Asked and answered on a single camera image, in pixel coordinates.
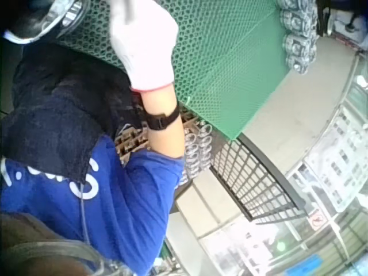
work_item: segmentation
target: black metal grate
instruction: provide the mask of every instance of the black metal grate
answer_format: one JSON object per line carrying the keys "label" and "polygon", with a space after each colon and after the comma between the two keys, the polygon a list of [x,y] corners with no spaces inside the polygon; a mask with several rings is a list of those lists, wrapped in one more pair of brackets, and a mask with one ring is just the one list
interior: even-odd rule
{"label": "black metal grate", "polygon": [[210,170],[250,221],[267,224],[306,216],[304,200],[243,134],[223,145]]}

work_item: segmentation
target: black wrist strap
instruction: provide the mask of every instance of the black wrist strap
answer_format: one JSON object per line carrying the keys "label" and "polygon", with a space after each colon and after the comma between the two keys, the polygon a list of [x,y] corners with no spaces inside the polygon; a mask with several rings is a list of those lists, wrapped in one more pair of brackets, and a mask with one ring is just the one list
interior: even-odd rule
{"label": "black wrist strap", "polygon": [[150,129],[162,131],[178,118],[179,113],[179,102],[177,102],[177,106],[169,116],[166,116],[165,114],[151,115],[145,112],[145,120],[147,121],[147,125]]}

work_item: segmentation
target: white work glove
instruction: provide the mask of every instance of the white work glove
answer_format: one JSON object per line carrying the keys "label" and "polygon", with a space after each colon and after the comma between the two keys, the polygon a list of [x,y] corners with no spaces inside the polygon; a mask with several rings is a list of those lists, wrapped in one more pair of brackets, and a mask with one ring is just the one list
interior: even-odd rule
{"label": "white work glove", "polygon": [[153,0],[110,0],[110,39],[133,91],[151,91],[174,81],[171,55],[178,25]]}

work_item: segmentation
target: blue shirt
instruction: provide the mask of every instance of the blue shirt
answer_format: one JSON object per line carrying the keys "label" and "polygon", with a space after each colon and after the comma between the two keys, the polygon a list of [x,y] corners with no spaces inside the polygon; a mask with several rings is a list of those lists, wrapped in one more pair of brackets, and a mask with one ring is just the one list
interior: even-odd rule
{"label": "blue shirt", "polygon": [[[94,148],[83,189],[91,245],[146,275],[162,247],[182,159],[152,151],[132,154],[123,167],[111,138]],[[69,179],[1,160],[4,212],[29,213],[66,239],[83,240],[80,188]]]}

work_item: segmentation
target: green plastic mesh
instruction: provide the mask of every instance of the green plastic mesh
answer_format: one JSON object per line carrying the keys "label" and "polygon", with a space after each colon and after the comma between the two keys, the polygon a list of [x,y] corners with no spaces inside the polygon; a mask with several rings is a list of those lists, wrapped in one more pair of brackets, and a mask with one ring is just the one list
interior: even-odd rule
{"label": "green plastic mesh", "polygon": [[[288,72],[273,0],[161,0],[179,25],[173,54],[179,100],[234,139]],[[60,43],[122,67],[109,44],[109,7],[91,0]]]}

